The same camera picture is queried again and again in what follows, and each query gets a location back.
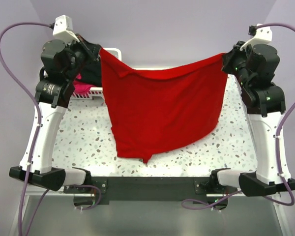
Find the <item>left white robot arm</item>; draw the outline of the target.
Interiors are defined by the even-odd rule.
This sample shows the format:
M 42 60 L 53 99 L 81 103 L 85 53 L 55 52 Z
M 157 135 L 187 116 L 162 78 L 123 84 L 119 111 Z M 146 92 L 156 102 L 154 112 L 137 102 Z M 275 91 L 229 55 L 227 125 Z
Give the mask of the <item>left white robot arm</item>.
M 71 185 L 81 193 L 91 190 L 89 171 L 55 168 L 52 155 L 60 122 L 75 90 L 73 82 L 84 66 L 98 60 L 97 55 L 80 35 L 68 43 L 54 39 L 43 45 L 29 143 L 20 164 L 10 168 L 11 178 L 53 191 Z

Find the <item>red t shirt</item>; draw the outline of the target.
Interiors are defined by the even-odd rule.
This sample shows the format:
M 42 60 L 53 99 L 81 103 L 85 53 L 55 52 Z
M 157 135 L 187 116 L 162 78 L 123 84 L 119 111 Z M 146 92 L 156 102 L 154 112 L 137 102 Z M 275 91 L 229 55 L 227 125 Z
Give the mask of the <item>red t shirt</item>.
M 104 49 L 100 58 L 118 157 L 147 163 L 217 126 L 228 77 L 222 54 L 163 70 L 131 68 Z

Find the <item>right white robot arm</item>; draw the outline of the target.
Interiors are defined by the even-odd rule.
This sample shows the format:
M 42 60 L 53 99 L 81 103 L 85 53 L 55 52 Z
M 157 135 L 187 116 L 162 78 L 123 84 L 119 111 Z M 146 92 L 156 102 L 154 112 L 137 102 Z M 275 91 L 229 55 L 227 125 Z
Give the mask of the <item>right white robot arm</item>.
M 238 41 L 222 58 L 222 71 L 235 76 L 240 87 L 257 169 L 253 172 L 230 168 L 213 170 L 209 181 L 211 191 L 221 193 L 229 186 L 240 189 L 247 197 L 265 197 L 295 190 L 280 124 L 286 111 L 285 95 L 272 82 L 280 62 L 277 50 L 264 43 L 244 46 L 243 41 Z

